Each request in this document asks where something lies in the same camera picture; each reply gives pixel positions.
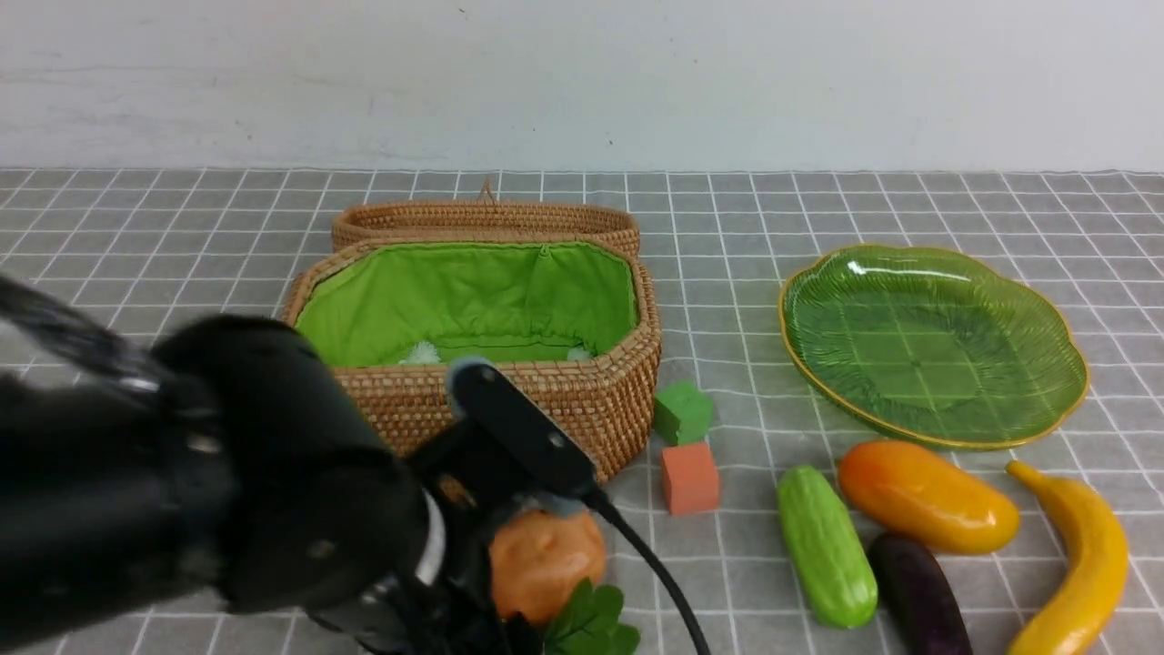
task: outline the green foam cube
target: green foam cube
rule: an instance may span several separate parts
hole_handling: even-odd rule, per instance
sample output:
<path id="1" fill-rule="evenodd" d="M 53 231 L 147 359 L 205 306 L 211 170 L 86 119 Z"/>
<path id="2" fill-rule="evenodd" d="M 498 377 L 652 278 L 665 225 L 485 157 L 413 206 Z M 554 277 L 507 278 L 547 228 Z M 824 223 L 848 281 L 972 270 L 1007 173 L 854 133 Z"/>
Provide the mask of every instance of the green foam cube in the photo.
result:
<path id="1" fill-rule="evenodd" d="M 669 446 L 689 444 L 707 436 L 715 414 L 711 399 L 683 380 L 655 394 L 653 428 Z"/>

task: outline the green leaf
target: green leaf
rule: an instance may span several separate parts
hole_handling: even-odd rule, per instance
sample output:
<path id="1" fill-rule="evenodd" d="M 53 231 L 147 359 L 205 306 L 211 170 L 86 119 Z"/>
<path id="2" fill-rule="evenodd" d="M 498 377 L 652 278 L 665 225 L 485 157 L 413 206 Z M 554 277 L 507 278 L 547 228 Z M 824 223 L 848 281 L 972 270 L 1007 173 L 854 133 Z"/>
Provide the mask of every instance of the green leaf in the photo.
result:
<path id="1" fill-rule="evenodd" d="M 558 647 L 562 655 L 610 655 L 610 634 L 582 629 L 570 634 Z"/>
<path id="2" fill-rule="evenodd" d="M 592 629 L 609 633 L 623 613 L 623 592 L 617 586 L 602 585 L 594 592 Z"/>
<path id="3" fill-rule="evenodd" d="M 643 635 L 639 629 L 626 624 L 618 624 L 610 633 L 610 653 L 608 655 L 633 655 Z"/>
<path id="4" fill-rule="evenodd" d="M 582 582 L 574 588 L 566 607 L 554 617 L 546 629 L 546 641 L 556 642 L 588 622 L 592 615 L 594 583 L 590 578 L 582 578 Z"/>
<path id="5" fill-rule="evenodd" d="M 546 632 L 546 655 L 633 655 L 641 635 L 618 622 L 624 603 L 613 585 L 580 583 Z"/>
<path id="6" fill-rule="evenodd" d="M 602 585 L 594 591 L 595 612 L 618 618 L 623 613 L 623 591 L 613 585 Z"/>

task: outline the green plate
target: green plate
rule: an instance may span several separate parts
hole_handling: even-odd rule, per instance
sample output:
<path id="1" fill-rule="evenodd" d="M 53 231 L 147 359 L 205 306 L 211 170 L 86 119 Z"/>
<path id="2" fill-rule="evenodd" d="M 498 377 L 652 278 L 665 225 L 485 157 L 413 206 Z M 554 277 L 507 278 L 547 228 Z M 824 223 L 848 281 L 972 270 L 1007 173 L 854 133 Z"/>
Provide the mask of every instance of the green plate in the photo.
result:
<path id="1" fill-rule="evenodd" d="M 1055 305 L 960 252 L 840 248 L 783 285 L 779 313 L 801 373 L 888 436 L 1014 448 L 1087 394 L 1087 364 Z"/>

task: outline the basket handle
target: basket handle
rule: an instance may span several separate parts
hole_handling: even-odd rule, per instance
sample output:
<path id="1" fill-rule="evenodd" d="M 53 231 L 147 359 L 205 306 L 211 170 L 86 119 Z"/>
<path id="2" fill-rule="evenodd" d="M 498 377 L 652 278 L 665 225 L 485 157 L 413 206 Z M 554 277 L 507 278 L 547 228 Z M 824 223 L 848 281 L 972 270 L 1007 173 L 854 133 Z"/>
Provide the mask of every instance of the basket handle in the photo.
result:
<path id="1" fill-rule="evenodd" d="M 489 202 L 496 205 L 497 195 L 494 194 L 494 187 L 492 184 L 489 181 L 489 179 L 490 178 L 487 177 L 485 181 L 481 185 L 481 192 L 477 193 L 477 200 L 482 202 L 488 200 Z"/>

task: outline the wicker basket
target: wicker basket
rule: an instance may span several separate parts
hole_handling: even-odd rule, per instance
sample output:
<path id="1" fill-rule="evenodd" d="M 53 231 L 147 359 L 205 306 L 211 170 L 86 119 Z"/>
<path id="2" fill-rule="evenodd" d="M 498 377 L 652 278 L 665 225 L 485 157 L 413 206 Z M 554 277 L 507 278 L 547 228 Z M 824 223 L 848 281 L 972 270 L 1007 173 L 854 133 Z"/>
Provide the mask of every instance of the wicker basket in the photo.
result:
<path id="1" fill-rule="evenodd" d="M 594 205 L 499 201 L 485 180 L 476 200 L 409 200 L 349 207 L 332 223 L 335 251 L 363 241 L 425 233 L 528 232 L 559 241 L 597 238 L 638 256 L 639 228 L 625 211 Z"/>
<path id="2" fill-rule="evenodd" d="M 294 280 L 283 320 L 297 325 L 317 284 L 385 245 L 412 243 L 559 243 L 546 234 L 454 232 L 361 241 L 343 248 Z M 662 356 L 662 332 L 654 287 L 646 266 L 634 256 L 595 237 L 575 241 L 597 245 L 630 264 L 637 325 L 609 351 L 582 362 L 502 363 L 513 380 L 585 450 L 605 482 L 646 447 L 654 413 L 654 390 Z M 400 456 L 449 425 L 445 397 L 445 365 L 333 368 L 369 422 Z"/>

